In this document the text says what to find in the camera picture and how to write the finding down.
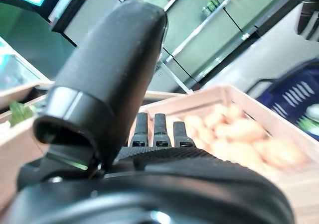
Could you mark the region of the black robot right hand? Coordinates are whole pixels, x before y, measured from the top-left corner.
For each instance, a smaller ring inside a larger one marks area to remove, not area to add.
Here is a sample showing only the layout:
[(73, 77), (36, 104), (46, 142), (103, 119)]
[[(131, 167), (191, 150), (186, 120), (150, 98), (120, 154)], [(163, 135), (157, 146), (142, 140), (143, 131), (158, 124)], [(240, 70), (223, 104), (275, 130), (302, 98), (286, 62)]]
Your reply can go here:
[(306, 40), (319, 41), (319, 0), (301, 0), (297, 34)]

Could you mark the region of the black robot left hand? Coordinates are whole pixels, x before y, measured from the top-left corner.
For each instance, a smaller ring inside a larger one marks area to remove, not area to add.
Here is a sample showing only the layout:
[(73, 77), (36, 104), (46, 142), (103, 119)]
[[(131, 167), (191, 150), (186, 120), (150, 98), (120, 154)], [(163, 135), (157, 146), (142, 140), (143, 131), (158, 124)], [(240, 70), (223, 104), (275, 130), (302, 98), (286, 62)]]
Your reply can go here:
[(48, 91), (32, 134), (46, 153), (25, 163), (6, 224), (293, 224), (262, 175), (195, 145), (129, 147), (154, 75), (167, 14), (128, 0), (107, 12)]

